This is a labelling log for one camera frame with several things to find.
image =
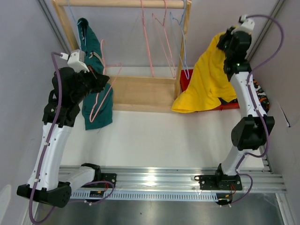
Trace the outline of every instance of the wire hanger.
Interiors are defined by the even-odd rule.
[[[167,15],[167,4],[166,4],[166,1],[165,1],[165,0],[164,0],[164,3],[165,3],[165,16],[164,16],[163,22],[161,23],[161,22],[155,17],[154,13],[152,13],[152,19],[153,19],[153,24],[154,24],[155,30],[156,30],[157,35],[158,35],[158,37],[159,37],[160,44],[161,44],[161,46],[162,46],[162,48],[163,48],[163,51],[164,51],[164,53],[165,53],[165,57],[166,57],[166,59],[167,59],[167,61],[168,61],[168,65],[169,65],[169,68],[170,68],[172,77],[173,77],[173,78],[176,78],[175,65],[174,65],[174,61],[173,61],[172,51],[171,51],[171,48],[170,48],[170,44],[169,44],[169,39],[168,39],[168,36],[167,36],[167,32],[166,32],[166,30],[165,30],[165,18],[166,18],[166,15]],[[169,48],[169,53],[170,53],[170,56],[171,56],[171,62],[172,62],[172,64],[173,64],[173,71],[172,71],[172,69],[171,69],[171,65],[170,65],[168,56],[167,56],[167,54],[166,54],[166,52],[165,52],[165,47],[164,47],[162,38],[161,38],[161,36],[160,36],[160,34],[159,34],[159,32],[158,32],[158,28],[157,28],[157,26],[156,26],[155,20],[157,20],[157,21],[159,22],[159,24],[164,28],[165,38],[166,38],[166,40],[167,40],[167,44],[168,44],[168,48]]]
[[[188,71],[188,66],[187,66],[187,53],[186,53],[186,41],[185,41],[185,38],[184,38],[184,32],[183,32],[183,18],[184,18],[184,15],[186,13],[186,8],[187,8],[187,0],[182,0],[184,2],[184,9],[183,9],[183,14],[181,16],[181,20],[179,21],[178,19],[176,19],[175,17],[173,17],[173,14],[172,12],[170,12],[170,19],[171,19],[171,28],[173,30],[173,36],[174,36],[174,40],[175,40],[175,43],[176,43],[176,46],[177,46],[177,50],[179,52],[179,58],[180,58],[180,61],[181,61],[181,64],[182,64],[182,67],[183,67],[183,71],[186,75],[186,78],[189,80],[190,76],[189,76],[189,71]],[[179,48],[179,44],[178,44],[178,41],[176,39],[176,35],[175,35],[175,32],[174,32],[174,27],[173,27],[173,23],[172,23],[172,20],[176,20],[178,25],[180,26],[181,28],[181,32],[182,32],[182,37],[183,37],[183,49],[184,49],[184,57],[183,57],[183,61],[182,61],[182,58],[180,56],[180,48]]]
[[[141,5],[142,5],[142,27],[143,27],[144,36],[146,39],[147,54],[148,54],[148,59],[149,59],[149,63],[150,63],[151,73],[152,73],[152,77],[154,77],[154,70],[153,70],[152,59],[151,59],[151,54],[150,54],[149,41],[148,41],[146,25],[145,25],[143,0],[141,0]]]
[[[115,78],[114,78],[114,80],[113,80],[111,86],[109,87],[107,93],[105,94],[104,98],[102,99],[102,102],[100,103],[100,105],[99,105],[97,111],[96,111],[95,114],[93,115],[94,109],[95,109],[96,105],[98,104],[99,93],[97,93],[95,104],[93,105],[92,110],[91,110],[91,112],[90,112],[90,122],[91,122],[91,123],[94,122],[96,116],[98,115],[98,113],[99,113],[99,111],[100,111],[100,109],[101,109],[101,106],[103,105],[103,103],[104,103],[106,97],[108,96],[110,90],[111,90],[112,87],[113,87],[114,82],[116,81],[118,75],[120,74],[120,72],[121,72],[121,70],[122,70],[122,63],[116,64],[116,65],[112,65],[112,66],[109,66],[109,67],[106,66],[106,62],[105,62],[105,58],[104,58],[104,53],[103,53],[103,49],[102,49],[103,43],[106,44],[106,42],[104,41],[104,39],[101,40],[101,44],[100,44],[100,50],[101,50],[101,53],[102,53],[102,58],[101,58],[97,53],[94,54],[94,55],[100,60],[100,62],[101,62],[101,63],[103,64],[103,66],[104,66],[104,69],[103,69],[103,72],[102,72],[102,73],[105,75],[105,74],[106,74],[106,69],[107,69],[107,68],[110,68],[110,67],[114,67],[114,66],[120,66],[120,69],[119,69],[117,75],[115,76]]]

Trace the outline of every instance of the wooden rod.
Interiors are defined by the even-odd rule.
[[[115,76],[113,75],[110,75],[109,77],[110,81],[113,81],[115,79]],[[119,76],[116,82],[175,84],[176,80],[173,78],[162,77]]]
[[[52,0],[53,7],[57,13],[57,16],[60,20],[61,26],[66,34],[67,40],[69,41],[70,47],[72,50],[79,49],[75,34],[73,32],[71,23],[67,16],[67,13],[63,6],[59,6],[57,0]]]
[[[56,0],[59,6],[68,6],[68,0]],[[141,8],[140,0],[69,0],[70,6]],[[168,8],[183,9],[182,0],[166,0]],[[165,8],[163,0],[143,0],[144,8]]]
[[[188,22],[189,22],[189,16],[191,14],[191,5],[192,5],[191,1],[187,1],[187,8],[186,8],[186,13],[185,13],[185,16],[184,16],[184,23],[183,23],[183,34],[184,34],[185,41],[187,40]],[[180,56],[183,60],[183,56],[184,56],[183,37],[182,37],[182,41],[181,41]],[[176,83],[175,83],[174,99],[176,99],[180,94],[181,69],[182,69],[182,65],[181,65],[181,61],[179,59],[178,66],[177,66],[177,77],[176,77]]]

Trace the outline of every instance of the teal garment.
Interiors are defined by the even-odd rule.
[[[84,63],[87,66],[91,66],[97,73],[102,74],[104,66],[100,62],[100,60],[93,56],[90,58],[91,53],[95,52],[102,58],[102,53],[100,50],[100,43],[95,33],[89,26],[89,22],[80,18],[77,23],[81,50],[85,52]]]
[[[85,52],[84,63],[87,66],[91,66],[97,73],[102,74],[104,66],[100,62],[100,60],[93,56],[90,58],[92,52],[97,53],[100,57],[102,57],[100,50],[100,43],[93,32],[93,30],[89,27],[89,22],[80,18],[77,23],[78,32],[81,42],[81,50]],[[107,83],[105,89],[100,92],[98,96],[98,103],[94,109],[94,114],[96,113],[99,105],[101,104],[104,96],[106,95],[108,89],[110,88],[110,84]],[[96,93],[89,94],[84,100],[82,105],[82,115],[85,121],[85,130],[91,129],[99,129],[107,126],[113,122],[113,89],[111,88],[108,93],[103,105],[100,108],[95,120],[90,122],[90,112],[93,108],[93,105],[96,102]]]
[[[100,92],[98,97],[98,103],[95,106],[94,112],[92,114],[92,117],[94,117],[95,113],[97,112],[102,99],[106,95],[110,88],[110,84],[107,83],[104,90]],[[113,89],[109,91],[106,99],[104,100],[103,105],[100,108],[100,111],[98,112],[98,115],[96,116],[95,120],[91,123],[90,122],[90,112],[92,111],[92,108],[95,104],[97,94],[89,94],[83,101],[82,106],[82,115],[85,120],[85,130],[92,130],[92,129],[99,129],[102,127],[105,127],[113,122]]]

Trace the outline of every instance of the metal floor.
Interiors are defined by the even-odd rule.
[[[39,205],[36,219],[50,207]],[[231,208],[214,202],[106,200],[56,208],[44,225],[283,225],[275,194],[250,194]]]

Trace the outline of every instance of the wooden shelf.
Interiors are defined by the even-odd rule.
[[[191,0],[187,0],[184,16],[183,33],[186,39]],[[78,43],[72,30],[70,20],[64,9],[68,0],[52,0],[53,7],[72,50],[78,49]],[[120,7],[140,8],[140,0],[69,0],[70,6],[76,7]],[[183,9],[182,0],[166,0],[168,9]],[[165,8],[162,0],[143,0],[144,8]],[[181,42],[180,55],[183,58],[184,44]],[[147,78],[120,76],[113,84],[113,109],[142,112],[170,112],[173,101],[180,93],[181,63],[178,62],[177,78]]]
[[[175,79],[119,76],[113,84],[113,109],[121,111],[171,111]]]

